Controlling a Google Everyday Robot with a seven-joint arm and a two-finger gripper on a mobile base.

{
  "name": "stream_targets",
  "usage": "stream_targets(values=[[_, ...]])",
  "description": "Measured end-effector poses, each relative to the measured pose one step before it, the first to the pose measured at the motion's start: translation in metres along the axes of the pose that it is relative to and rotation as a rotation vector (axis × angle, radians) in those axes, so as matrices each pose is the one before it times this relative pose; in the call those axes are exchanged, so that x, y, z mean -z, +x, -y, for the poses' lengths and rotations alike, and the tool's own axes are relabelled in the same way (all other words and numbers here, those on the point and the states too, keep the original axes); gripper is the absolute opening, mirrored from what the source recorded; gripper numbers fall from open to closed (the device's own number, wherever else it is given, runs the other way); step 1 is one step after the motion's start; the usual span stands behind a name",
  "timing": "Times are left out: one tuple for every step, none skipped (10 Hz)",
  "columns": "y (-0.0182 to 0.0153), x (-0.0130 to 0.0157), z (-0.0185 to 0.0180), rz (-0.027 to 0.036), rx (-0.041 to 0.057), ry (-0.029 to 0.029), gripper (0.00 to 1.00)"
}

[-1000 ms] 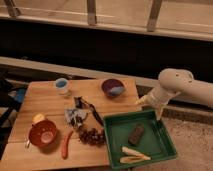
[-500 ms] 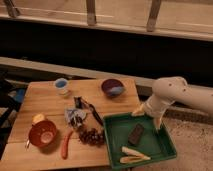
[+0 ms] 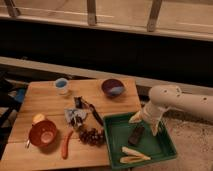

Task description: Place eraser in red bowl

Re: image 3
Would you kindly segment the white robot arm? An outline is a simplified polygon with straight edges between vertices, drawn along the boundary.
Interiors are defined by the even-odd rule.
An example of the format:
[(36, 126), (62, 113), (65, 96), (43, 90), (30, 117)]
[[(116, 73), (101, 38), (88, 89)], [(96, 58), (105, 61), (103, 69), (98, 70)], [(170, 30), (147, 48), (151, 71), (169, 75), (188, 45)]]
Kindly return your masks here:
[(149, 90), (149, 101), (130, 119), (130, 123), (145, 121), (154, 136), (163, 115), (178, 109), (213, 122), (213, 96), (183, 93), (176, 85), (157, 85)]

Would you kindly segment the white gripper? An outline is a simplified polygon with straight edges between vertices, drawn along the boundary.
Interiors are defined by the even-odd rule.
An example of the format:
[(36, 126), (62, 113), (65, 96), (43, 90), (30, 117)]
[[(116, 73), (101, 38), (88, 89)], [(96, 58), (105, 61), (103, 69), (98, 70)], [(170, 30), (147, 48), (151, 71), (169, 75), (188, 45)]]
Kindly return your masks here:
[(142, 112), (136, 112), (130, 119), (130, 123), (139, 123), (142, 121), (142, 118), (151, 125), (151, 130), (153, 136), (156, 136), (158, 133), (158, 125), (161, 121), (163, 114), (166, 112), (164, 107), (157, 106), (151, 101), (145, 104), (142, 108)]

